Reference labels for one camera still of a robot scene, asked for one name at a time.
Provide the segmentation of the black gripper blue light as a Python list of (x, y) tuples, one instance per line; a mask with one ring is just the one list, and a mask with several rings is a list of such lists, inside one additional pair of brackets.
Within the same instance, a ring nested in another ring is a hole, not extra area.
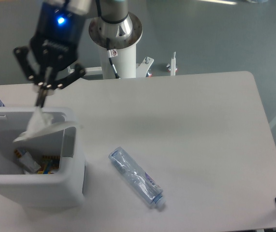
[[(59, 72), (77, 61), (77, 48), (86, 20), (86, 10), (77, 0), (45, 0), (42, 3), (37, 28), (30, 39), (30, 47), (41, 67), (51, 67)], [(49, 91), (64, 89), (82, 78), (85, 68), (76, 63), (73, 72), (55, 80), (37, 74), (28, 61), (29, 48), (20, 46), (13, 54), (28, 81), (39, 88), (35, 106), (44, 107)]]

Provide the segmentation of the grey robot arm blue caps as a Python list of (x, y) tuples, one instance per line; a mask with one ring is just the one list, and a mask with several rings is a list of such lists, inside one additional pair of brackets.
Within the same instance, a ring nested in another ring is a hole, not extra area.
[(29, 45), (14, 49), (25, 75), (38, 87), (35, 106), (86, 74), (77, 62), (85, 21), (100, 52), (104, 79), (136, 78), (136, 46), (142, 23), (126, 0), (45, 0)]

